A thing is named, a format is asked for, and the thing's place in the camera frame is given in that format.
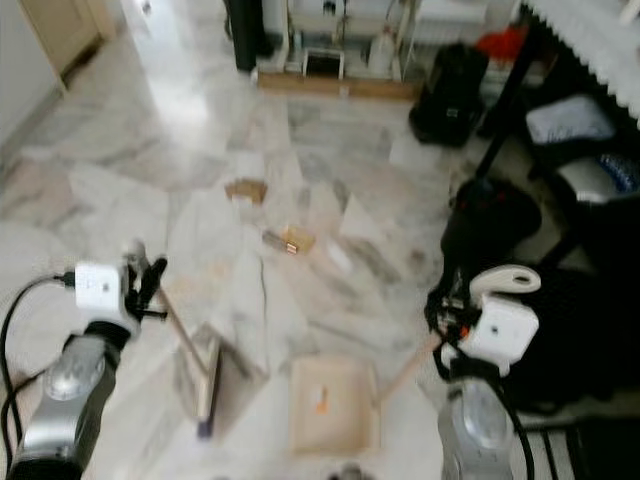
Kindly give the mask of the black fabric heap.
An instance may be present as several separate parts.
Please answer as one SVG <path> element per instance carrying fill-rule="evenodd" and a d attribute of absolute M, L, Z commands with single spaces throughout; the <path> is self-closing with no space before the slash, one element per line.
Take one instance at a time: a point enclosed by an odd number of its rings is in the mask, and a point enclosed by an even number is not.
<path fill-rule="evenodd" d="M 470 284 L 485 270 L 457 270 L 461 300 L 477 310 L 479 294 Z M 534 292 L 512 294 L 535 311 L 539 329 L 524 357 L 499 378 L 495 367 L 477 367 L 467 355 L 456 361 L 462 372 L 495 379 L 517 410 L 549 415 L 567 404 L 611 401 L 621 392 L 640 392 L 640 300 L 598 276 L 558 268 L 536 269 Z"/>

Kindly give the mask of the long wooden board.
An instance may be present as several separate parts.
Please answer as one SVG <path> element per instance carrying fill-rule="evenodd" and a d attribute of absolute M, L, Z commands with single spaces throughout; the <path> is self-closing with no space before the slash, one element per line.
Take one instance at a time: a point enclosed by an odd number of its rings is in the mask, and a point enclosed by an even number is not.
<path fill-rule="evenodd" d="M 389 79 L 307 77 L 292 73 L 255 72 L 253 82 L 261 90 L 283 93 L 315 93 L 380 101 L 412 102 L 420 95 L 416 83 L 394 82 Z"/>

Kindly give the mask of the white blue cushion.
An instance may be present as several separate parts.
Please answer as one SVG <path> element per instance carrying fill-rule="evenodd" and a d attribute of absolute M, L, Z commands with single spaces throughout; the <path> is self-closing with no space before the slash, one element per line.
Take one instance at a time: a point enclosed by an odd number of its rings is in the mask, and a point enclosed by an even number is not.
<path fill-rule="evenodd" d="M 616 128 L 594 99 L 576 93 L 529 111 L 527 132 L 534 145 L 558 145 L 572 140 L 611 140 Z"/>

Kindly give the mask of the small open cardboard box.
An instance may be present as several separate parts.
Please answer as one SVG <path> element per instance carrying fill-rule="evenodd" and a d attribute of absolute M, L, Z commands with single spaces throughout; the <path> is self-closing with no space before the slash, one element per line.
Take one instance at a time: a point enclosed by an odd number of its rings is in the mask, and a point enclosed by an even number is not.
<path fill-rule="evenodd" d="M 264 204 L 268 184 L 261 179 L 239 178 L 225 184 L 224 192 L 228 198 L 243 198 L 250 201 L 252 205 L 260 206 Z"/>

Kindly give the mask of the wooden broom with white knob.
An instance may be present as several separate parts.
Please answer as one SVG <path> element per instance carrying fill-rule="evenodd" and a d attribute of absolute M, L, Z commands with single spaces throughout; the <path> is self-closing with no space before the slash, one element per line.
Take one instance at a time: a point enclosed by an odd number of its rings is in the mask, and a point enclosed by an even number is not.
<path fill-rule="evenodd" d="M 140 275 L 155 259 L 151 259 L 145 244 L 140 239 L 125 247 L 125 264 L 131 274 L 131 293 L 125 306 L 131 307 L 131 296 L 140 287 Z M 152 308 L 165 308 L 166 319 L 160 321 L 169 326 L 178 339 L 180 358 L 186 361 L 186 380 L 195 402 L 196 438 L 201 442 L 210 442 L 214 438 L 216 410 L 218 410 L 219 383 L 221 380 L 221 347 L 223 340 L 216 329 L 206 323 L 188 325 L 180 319 L 177 308 L 170 301 L 163 288 L 151 303 Z"/>

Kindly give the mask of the table with white tablecloth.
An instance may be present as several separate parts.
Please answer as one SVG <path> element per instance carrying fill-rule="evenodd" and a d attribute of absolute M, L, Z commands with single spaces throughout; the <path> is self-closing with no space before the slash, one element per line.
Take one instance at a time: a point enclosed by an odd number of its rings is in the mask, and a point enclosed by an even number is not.
<path fill-rule="evenodd" d="M 640 0 L 520 0 L 640 118 Z"/>

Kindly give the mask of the black panel with white frame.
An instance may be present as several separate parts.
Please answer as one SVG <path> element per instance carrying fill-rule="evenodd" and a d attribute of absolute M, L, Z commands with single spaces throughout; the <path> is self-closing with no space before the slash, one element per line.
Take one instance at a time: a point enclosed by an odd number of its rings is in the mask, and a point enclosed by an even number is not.
<path fill-rule="evenodd" d="M 346 52 L 308 47 L 303 51 L 303 77 L 343 79 L 346 76 Z"/>

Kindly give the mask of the white bag with blue print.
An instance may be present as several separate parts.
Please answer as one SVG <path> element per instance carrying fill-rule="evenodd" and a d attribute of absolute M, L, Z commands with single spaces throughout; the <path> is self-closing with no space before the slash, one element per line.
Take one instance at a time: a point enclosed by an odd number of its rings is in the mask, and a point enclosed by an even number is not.
<path fill-rule="evenodd" d="M 581 157 L 559 166 L 556 175 L 579 204 L 611 204 L 640 196 L 640 160 L 625 155 Z"/>

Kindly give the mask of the beige wooden door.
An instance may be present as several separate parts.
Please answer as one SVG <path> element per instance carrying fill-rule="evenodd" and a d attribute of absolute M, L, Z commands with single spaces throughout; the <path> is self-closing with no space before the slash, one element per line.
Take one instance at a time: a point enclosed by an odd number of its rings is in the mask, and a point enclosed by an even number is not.
<path fill-rule="evenodd" d="M 108 0 L 18 0 L 60 78 L 116 36 Z"/>

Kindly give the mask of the white shelf unit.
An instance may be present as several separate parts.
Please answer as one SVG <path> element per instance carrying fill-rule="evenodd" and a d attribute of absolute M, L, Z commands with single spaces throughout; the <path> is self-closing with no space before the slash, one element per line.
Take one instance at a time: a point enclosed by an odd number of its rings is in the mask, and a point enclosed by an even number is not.
<path fill-rule="evenodd" d="M 302 76 L 329 61 L 339 77 L 417 81 L 435 52 L 506 28 L 518 0 L 264 0 L 271 54 L 256 69 Z"/>

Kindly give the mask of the beige long-handled dustpan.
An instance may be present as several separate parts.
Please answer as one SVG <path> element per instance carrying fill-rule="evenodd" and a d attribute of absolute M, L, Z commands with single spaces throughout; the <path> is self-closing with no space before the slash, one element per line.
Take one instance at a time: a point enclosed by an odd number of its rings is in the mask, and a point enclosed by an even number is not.
<path fill-rule="evenodd" d="M 508 264 L 481 271 L 470 284 L 479 294 L 534 292 L 541 279 L 535 270 Z M 291 449 L 296 454 L 362 454 L 379 447 L 381 411 L 428 362 L 444 372 L 445 407 L 440 415 L 442 443 L 452 460 L 465 468 L 497 470 L 516 439 L 516 417 L 509 411 L 497 381 L 477 372 L 462 372 L 463 353 L 447 346 L 428 328 L 428 337 L 389 381 L 380 381 L 369 362 L 339 355 L 298 358 L 291 376 Z M 312 394 L 329 390 L 329 410 L 316 415 Z"/>

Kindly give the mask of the black round backpack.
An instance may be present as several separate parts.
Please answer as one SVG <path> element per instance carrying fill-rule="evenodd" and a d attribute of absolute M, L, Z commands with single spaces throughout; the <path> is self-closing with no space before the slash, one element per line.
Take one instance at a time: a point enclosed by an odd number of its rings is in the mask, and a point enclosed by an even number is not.
<path fill-rule="evenodd" d="M 445 273 L 467 273 L 506 261 L 538 232 L 541 211 L 532 196 L 504 180 L 466 180 L 452 201 L 442 236 Z"/>

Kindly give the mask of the black table leg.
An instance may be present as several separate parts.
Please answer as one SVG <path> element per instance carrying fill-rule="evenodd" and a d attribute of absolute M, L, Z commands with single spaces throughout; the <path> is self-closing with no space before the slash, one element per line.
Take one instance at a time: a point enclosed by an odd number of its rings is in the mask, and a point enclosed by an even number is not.
<path fill-rule="evenodd" d="M 483 123 L 477 132 L 481 137 L 488 137 L 490 140 L 483 159 L 477 165 L 474 173 L 474 179 L 480 183 L 485 182 L 504 142 L 507 141 L 509 134 L 515 131 L 517 123 L 516 97 L 524 88 L 527 74 L 529 74 L 532 64 L 538 59 L 545 42 L 545 26 L 532 14 L 529 6 L 520 6 L 518 22 L 526 29 L 525 41 L 522 42 L 515 64 L 513 64 L 511 73 L 508 74 L 507 81 L 504 82 L 498 100 L 484 116 Z"/>

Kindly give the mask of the black boxy bag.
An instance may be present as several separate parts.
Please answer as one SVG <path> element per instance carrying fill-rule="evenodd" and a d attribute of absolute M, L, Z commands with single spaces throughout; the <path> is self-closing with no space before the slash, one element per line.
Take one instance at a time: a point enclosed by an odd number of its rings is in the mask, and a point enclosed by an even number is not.
<path fill-rule="evenodd" d="M 466 44 L 436 52 L 430 76 L 408 116 L 413 137 L 424 145 L 465 146 L 484 114 L 481 83 L 489 56 Z"/>

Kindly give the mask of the red bag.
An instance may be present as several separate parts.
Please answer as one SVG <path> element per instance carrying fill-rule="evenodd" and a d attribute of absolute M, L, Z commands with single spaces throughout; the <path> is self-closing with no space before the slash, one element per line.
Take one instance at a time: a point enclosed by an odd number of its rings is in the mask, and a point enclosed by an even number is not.
<path fill-rule="evenodd" d="M 512 26 L 503 31 L 485 33 L 476 41 L 475 49 L 483 52 L 492 61 L 513 63 L 525 44 L 529 28 Z"/>

